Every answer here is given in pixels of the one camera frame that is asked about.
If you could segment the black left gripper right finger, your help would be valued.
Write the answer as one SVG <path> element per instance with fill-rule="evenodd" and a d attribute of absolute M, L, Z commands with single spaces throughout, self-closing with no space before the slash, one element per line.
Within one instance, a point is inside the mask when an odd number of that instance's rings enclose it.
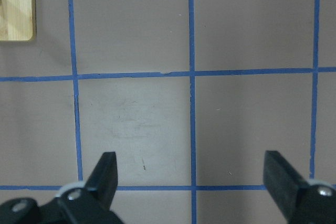
<path fill-rule="evenodd" d="M 335 188 L 303 178 L 278 151 L 265 151 L 264 185 L 287 223 L 335 223 Z"/>

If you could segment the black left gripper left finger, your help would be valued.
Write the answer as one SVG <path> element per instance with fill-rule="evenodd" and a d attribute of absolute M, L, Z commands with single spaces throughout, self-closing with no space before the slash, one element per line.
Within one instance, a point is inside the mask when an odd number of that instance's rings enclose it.
<path fill-rule="evenodd" d="M 116 153 L 105 152 L 87 181 L 62 186 L 42 206 L 28 197 L 2 203 L 1 223 L 122 223 L 110 209 L 117 185 Z"/>

